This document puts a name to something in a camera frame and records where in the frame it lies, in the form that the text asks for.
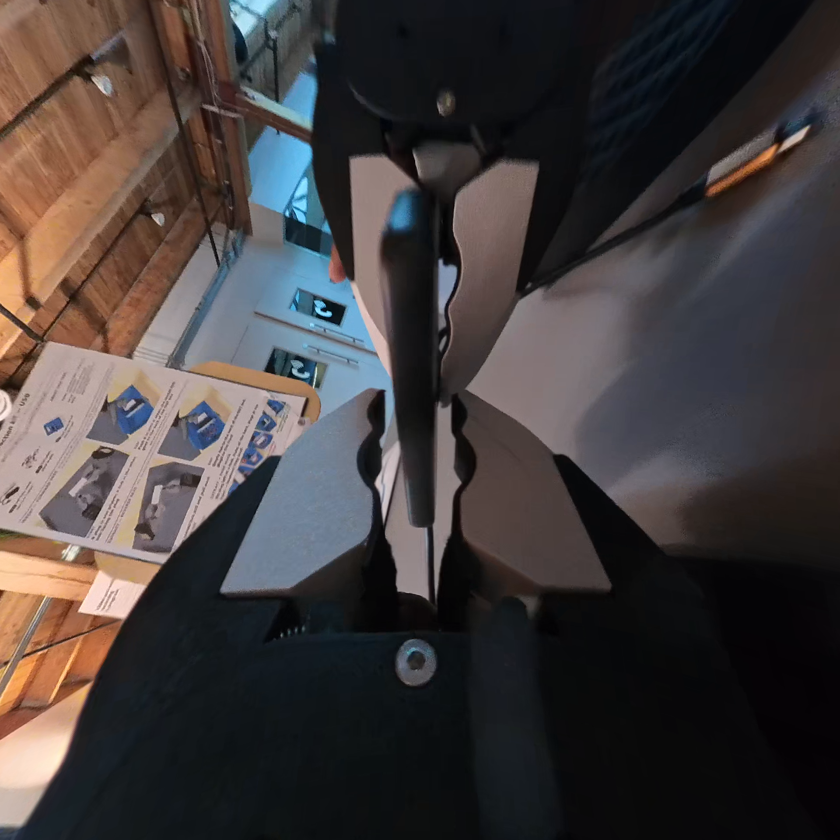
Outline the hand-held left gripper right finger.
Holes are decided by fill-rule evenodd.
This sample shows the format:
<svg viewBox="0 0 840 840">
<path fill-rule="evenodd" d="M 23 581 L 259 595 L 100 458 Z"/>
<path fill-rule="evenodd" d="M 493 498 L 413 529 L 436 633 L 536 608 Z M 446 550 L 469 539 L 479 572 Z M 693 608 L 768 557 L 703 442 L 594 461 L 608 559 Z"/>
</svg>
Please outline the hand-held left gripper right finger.
<svg viewBox="0 0 840 840">
<path fill-rule="evenodd" d="M 549 447 L 469 392 L 451 408 L 459 484 L 437 584 L 442 629 L 464 632 L 508 597 L 610 592 Z"/>
</svg>

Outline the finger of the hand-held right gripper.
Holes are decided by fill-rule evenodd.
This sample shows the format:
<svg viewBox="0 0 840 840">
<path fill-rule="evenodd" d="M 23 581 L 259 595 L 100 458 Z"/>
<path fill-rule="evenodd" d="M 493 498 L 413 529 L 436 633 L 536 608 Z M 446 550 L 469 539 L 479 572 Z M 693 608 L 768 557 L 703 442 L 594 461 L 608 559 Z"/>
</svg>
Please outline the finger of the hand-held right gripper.
<svg viewBox="0 0 840 840">
<path fill-rule="evenodd" d="M 381 240 L 398 193 L 415 182 L 383 154 L 350 158 L 352 289 L 364 326 L 385 369 L 391 369 L 382 299 Z"/>
<path fill-rule="evenodd" d="M 455 195 L 452 230 L 460 265 L 445 310 L 448 340 L 439 376 L 444 403 L 476 377 L 518 301 L 538 176 L 538 162 L 501 160 Z"/>
</svg>

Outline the phone icon door window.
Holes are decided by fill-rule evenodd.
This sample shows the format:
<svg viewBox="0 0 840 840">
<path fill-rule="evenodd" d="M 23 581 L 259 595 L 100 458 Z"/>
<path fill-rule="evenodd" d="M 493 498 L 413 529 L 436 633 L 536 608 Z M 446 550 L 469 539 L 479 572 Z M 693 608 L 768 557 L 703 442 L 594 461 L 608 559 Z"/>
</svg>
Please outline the phone icon door window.
<svg viewBox="0 0 840 840">
<path fill-rule="evenodd" d="M 346 306 L 321 294 L 298 288 L 290 302 L 290 310 L 302 316 L 331 324 L 343 325 Z"/>
<path fill-rule="evenodd" d="M 295 380 L 319 391 L 323 386 L 328 368 L 325 362 L 310 358 L 303 353 L 275 347 L 269 354 L 264 372 Z"/>
</svg>

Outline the grey USB hub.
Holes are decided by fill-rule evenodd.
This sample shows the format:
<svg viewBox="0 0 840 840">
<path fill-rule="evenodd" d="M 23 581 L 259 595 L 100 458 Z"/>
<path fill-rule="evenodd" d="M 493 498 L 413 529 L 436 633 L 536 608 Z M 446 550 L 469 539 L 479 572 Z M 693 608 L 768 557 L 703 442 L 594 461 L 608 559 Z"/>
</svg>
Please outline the grey USB hub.
<svg viewBox="0 0 840 840">
<path fill-rule="evenodd" d="M 436 513 L 439 376 L 438 206 L 418 187 L 395 195 L 380 242 L 381 294 L 407 518 L 424 534 L 427 597 L 437 604 Z"/>
</svg>

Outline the wooden display board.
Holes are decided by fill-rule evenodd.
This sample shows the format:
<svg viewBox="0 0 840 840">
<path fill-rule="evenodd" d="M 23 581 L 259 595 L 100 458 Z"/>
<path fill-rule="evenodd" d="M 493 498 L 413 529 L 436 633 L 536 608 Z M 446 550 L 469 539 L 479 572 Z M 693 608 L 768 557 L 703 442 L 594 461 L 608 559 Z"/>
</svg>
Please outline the wooden display board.
<svg viewBox="0 0 840 840">
<path fill-rule="evenodd" d="M 301 412 L 301 415 L 306 417 L 306 420 L 302 421 L 304 427 L 317 422 L 321 415 L 322 405 L 317 391 L 310 384 L 295 377 L 280 376 L 218 361 L 197 364 L 192 367 L 190 373 L 222 382 L 254 387 L 265 392 L 276 392 L 285 396 L 304 396 L 307 399 Z M 160 569 L 157 563 L 123 558 L 103 552 L 95 552 L 94 560 L 98 577 L 107 575 L 117 581 L 127 581 L 141 586 L 148 585 Z"/>
</svg>

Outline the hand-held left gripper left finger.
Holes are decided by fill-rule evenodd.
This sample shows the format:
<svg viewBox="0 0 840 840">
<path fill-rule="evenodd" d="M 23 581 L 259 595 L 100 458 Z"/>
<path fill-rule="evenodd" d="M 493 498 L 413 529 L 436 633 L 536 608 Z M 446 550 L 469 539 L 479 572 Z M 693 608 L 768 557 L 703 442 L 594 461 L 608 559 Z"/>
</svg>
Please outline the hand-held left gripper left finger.
<svg viewBox="0 0 840 840">
<path fill-rule="evenodd" d="M 291 444 L 269 480 L 220 594 L 337 611 L 353 631 L 396 629 L 396 567 L 375 480 L 385 393 L 362 391 Z"/>
</svg>

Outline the printed instruction sheet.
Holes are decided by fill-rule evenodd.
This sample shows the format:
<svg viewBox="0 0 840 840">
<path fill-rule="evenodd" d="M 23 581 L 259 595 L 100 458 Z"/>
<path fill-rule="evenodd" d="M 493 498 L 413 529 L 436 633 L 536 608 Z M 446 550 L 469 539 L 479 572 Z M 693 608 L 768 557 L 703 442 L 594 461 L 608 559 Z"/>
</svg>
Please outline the printed instruction sheet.
<svg viewBox="0 0 840 840">
<path fill-rule="evenodd" d="M 47 343 L 2 423 L 2 531 L 162 565 L 320 414 L 309 385 Z"/>
</svg>

